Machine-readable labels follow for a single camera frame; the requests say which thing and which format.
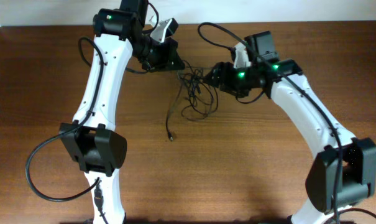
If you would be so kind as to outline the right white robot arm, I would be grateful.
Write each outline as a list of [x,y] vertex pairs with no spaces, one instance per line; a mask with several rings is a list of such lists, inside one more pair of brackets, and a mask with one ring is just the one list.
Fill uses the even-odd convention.
[[375,193],[376,144],[358,139],[316,96],[300,66],[280,60],[269,31],[240,40],[232,62],[219,62],[204,82],[237,99],[254,88],[288,115],[313,155],[305,180],[308,199],[289,223],[335,223],[335,217]]

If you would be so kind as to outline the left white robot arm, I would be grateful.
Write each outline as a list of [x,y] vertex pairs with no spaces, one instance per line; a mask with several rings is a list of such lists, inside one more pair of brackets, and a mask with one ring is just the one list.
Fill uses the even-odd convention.
[[122,1],[117,9],[101,9],[93,17],[94,54],[81,104],[61,140],[87,178],[94,205],[93,223],[124,223],[119,171],[127,141],[115,132],[117,99],[127,64],[135,57],[144,72],[183,70],[178,43],[171,36],[174,19],[156,22],[146,30],[149,1]]

